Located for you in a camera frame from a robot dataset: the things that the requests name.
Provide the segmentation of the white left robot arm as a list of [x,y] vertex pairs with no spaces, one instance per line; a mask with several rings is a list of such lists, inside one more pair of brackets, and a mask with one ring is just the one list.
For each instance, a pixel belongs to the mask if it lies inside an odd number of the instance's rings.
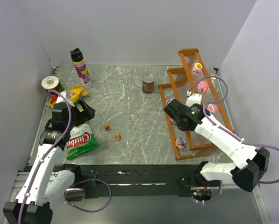
[[78,165],[63,165],[61,176],[48,185],[58,157],[70,139],[71,130],[95,116],[95,110],[84,100],[66,105],[63,100],[52,109],[52,117],[40,135],[36,159],[31,171],[13,202],[6,202],[3,214],[10,224],[49,224],[52,221],[52,205],[56,198],[82,177]]

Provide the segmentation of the pink pig figure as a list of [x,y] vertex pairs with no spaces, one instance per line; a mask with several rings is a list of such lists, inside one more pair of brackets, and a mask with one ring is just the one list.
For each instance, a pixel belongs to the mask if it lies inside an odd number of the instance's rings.
[[209,89],[209,86],[208,86],[207,82],[200,81],[198,83],[198,93],[207,94],[208,89]]

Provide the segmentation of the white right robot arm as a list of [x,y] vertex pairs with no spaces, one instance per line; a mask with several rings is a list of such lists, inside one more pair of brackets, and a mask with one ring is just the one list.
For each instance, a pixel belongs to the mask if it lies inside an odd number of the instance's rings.
[[233,182],[242,190],[253,191],[268,168],[270,153],[265,147],[246,144],[200,104],[188,107],[174,99],[164,112],[176,122],[179,130],[203,136],[232,160],[231,163],[201,162],[195,171],[198,178]]

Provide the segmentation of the purple figure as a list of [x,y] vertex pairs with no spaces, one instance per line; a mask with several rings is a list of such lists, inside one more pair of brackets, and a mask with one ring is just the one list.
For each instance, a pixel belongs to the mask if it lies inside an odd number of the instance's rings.
[[186,142],[183,138],[179,137],[175,140],[175,145],[178,149],[183,149],[186,145]]

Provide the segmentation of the purple bunny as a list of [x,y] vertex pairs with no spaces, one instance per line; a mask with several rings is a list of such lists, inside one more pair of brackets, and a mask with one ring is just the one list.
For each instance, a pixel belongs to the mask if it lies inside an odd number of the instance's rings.
[[168,105],[171,101],[173,100],[173,98],[166,100],[166,105]]

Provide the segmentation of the small orange bear figure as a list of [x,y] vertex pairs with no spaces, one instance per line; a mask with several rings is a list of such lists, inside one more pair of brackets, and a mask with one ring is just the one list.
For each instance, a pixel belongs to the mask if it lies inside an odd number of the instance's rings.
[[106,124],[104,125],[104,128],[105,128],[105,130],[106,130],[106,131],[108,131],[108,130],[110,129],[109,124],[108,124],[108,123],[106,123]]

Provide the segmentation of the pink figure with green hat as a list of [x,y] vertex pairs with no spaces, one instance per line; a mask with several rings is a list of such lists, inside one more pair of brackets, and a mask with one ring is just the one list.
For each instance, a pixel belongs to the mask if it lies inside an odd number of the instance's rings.
[[193,64],[193,74],[195,76],[198,76],[200,73],[202,73],[202,65],[201,65],[201,63],[194,63]]

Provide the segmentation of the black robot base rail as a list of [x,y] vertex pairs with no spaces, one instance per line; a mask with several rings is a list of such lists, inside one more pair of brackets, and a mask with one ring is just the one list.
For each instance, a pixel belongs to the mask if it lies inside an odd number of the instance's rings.
[[[62,166],[54,166],[48,185],[61,176]],[[197,177],[198,165],[79,165],[81,179],[69,186],[60,198],[74,201],[74,192],[86,199],[114,196],[192,197],[193,189],[203,193],[218,189],[221,193],[226,181],[207,181]]]

